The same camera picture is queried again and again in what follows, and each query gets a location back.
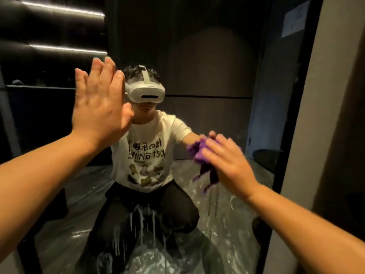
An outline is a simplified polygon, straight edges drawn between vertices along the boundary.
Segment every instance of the purple cloth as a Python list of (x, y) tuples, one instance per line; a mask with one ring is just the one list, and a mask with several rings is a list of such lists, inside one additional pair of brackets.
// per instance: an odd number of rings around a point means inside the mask
[(218, 175), (216, 169), (210, 164), (208, 159), (202, 154), (204, 148), (209, 149), (206, 144), (206, 139), (201, 139), (200, 141), (196, 141), (194, 144), (188, 146), (186, 149), (189, 152), (190, 156), (194, 158), (194, 161), (200, 164), (200, 174), (196, 176), (193, 181), (198, 180), (204, 173), (209, 173), (210, 184), (204, 188), (204, 193), (207, 192), (208, 188), (210, 188), (213, 184), (219, 182)]

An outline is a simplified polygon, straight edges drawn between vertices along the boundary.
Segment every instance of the white vr headset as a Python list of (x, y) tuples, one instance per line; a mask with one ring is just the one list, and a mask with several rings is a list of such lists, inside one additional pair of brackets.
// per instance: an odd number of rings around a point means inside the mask
[(139, 65), (142, 70), (143, 81), (125, 83), (125, 94), (134, 103), (161, 103), (165, 98), (165, 88), (150, 80), (145, 66)]

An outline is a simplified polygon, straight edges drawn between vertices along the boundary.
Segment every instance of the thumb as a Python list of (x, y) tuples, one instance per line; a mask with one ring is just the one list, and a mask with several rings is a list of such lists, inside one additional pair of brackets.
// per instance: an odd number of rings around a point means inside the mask
[(121, 109), (121, 128), (126, 130), (129, 128), (134, 112), (130, 103), (125, 103)]

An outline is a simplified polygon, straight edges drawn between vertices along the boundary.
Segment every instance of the gray door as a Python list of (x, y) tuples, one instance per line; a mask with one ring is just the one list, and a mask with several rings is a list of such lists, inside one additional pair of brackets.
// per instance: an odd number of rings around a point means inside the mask
[(273, 1), (267, 20), (246, 144), (246, 155), (251, 158), (258, 149), (280, 150), (304, 35), (304, 30), (301, 30), (281, 38), (284, 18), (287, 12), (306, 1)]

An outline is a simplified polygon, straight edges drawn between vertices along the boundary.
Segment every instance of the neck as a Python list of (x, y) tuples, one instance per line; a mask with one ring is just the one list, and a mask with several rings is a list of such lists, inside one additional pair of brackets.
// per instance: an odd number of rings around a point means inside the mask
[(135, 114), (132, 118), (132, 124), (143, 125), (151, 122), (155, 117), (155, 112), (156, 111), (151, 111), (148, 115), (143, 116)]

